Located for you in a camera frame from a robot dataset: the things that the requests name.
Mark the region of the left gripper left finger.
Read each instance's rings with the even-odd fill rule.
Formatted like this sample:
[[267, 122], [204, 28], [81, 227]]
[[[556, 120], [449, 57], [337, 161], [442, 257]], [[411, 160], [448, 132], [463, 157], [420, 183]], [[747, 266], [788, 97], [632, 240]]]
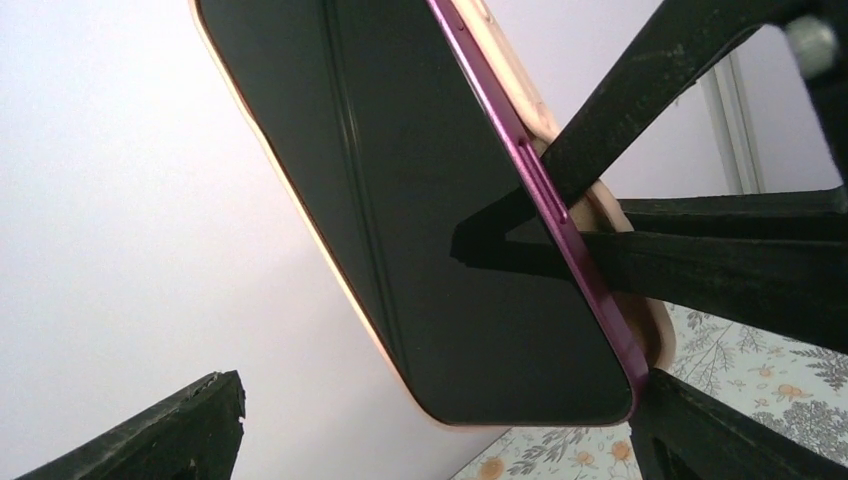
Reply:
[[229, 479], [245, 416], [238, 372], [212, 372], [21, 477]]

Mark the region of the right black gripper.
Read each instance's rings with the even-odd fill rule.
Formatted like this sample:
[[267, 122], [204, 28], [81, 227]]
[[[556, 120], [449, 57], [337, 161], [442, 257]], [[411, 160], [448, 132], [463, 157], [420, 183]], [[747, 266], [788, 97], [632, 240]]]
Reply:
[[[766, 24], [786, 35], [845, 178], [846, 2], [666, 0], [543, 154], [561, 200], [574, 205], [666, 108]], [[669, 234], [584, 234], [612, 289], [847, 351], [846, 186], [623, 206], [637, 229]]]

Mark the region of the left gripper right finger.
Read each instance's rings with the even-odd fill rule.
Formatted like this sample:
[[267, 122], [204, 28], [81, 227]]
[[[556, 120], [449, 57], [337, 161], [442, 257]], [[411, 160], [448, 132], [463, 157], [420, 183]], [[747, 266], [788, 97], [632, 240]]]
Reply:
[[847, 468], [653, 369], [630, 418], [647, 480], [845, 479]]

